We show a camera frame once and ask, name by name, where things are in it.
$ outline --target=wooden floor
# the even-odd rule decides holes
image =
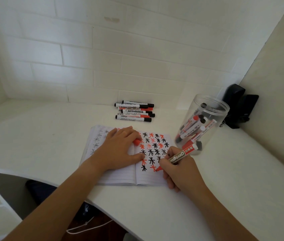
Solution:
[[[109,220],[111,220],[111,218],[109,218],[103,212],[99,211],[98,214],[86,226],[71,230],[70,232],[79,232],[91,227],[96,227],[108,222]],[[83,225],[84,223],[85,222],[76,222],[75,220],[73,220],[69,225],[69,228],[77,227]],[[96,229],[92,229],[79,234],[65,233],[62,241],[123,241],[125,233],[127,233],[127,231],[124,228],[122,228],[116,222],[112,221],[103,227],[98,227]]]

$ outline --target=blank lined page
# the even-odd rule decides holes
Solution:
[[[112,129],[112,127],[105,127],[101,125],[96,125],[91,128],[80,164],[82,164],[83,161],[89,158],[94,153],[94,151],[103,144],[107,134]],[[134,154],[133,144],[130,146],[128,154]],[[109,170],[103,174],[98,184],[135,185],[135,166],[131,165],[118,170]]]
[[[171,137],[167,134],[140,132],[142,143],[135,147],[135,153],[143,153],[144,160],[135,165],[136,184],[166,185],[163,171],[156,172],[160,166],[159,160],[164,158],[172,145]]]

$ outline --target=white table surface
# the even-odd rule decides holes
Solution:
[[[9,100],[0,106],[0,173],[59,186],[79,165],[96,124],[169,133],[184,110],[152,123],[116,120],[112,106]],[[195,157],[206,184],[260,240],[284,240],[284,166],[241,129],[217,130]],[[88,200],[141,240],[213,240],[197,208],[166,187],[96,186]]]

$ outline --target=transparent jar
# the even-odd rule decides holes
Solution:
[[[210,95],[197,94],[175,137],[177,147],[185,149],[195,144],[198,149],[190,154],[200,154],[228,111],[225,102]]]

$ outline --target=human arm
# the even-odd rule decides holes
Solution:
[[[141,136],[132,127],[113,129],[95,153],[69,176],[4,241],[60,240],[79,207],[101,175],[109,169],[135,164],[144,154],[128,155],[133,140]]]
[[[217,200],[206,186],[198,167],[191,156],[183,158],[178,165],[168,159],[179,153],[170,147],[164,159],[160,159],[163,178],[168,187],[182,191],[198,207],[217,241],[257,241],[257,239]]]

